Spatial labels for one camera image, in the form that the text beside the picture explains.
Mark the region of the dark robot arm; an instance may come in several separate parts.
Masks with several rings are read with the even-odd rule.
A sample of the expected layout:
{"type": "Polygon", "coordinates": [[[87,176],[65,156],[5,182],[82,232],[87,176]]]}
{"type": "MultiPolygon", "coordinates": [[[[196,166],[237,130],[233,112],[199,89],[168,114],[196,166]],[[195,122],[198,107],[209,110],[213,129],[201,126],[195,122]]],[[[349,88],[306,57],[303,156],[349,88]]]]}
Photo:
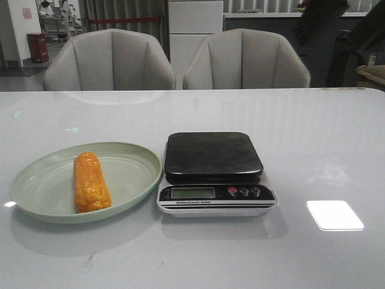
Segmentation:
{"type": "Polygon", "coordinates": [[[294,28],[298,44],[310,48],[312,73],[324,72],[326,87],[355,87],[356,68],[384,42],[384,1],[343,30],[340,19],[348,7],[348,1],[308,1],[294,28]]]}

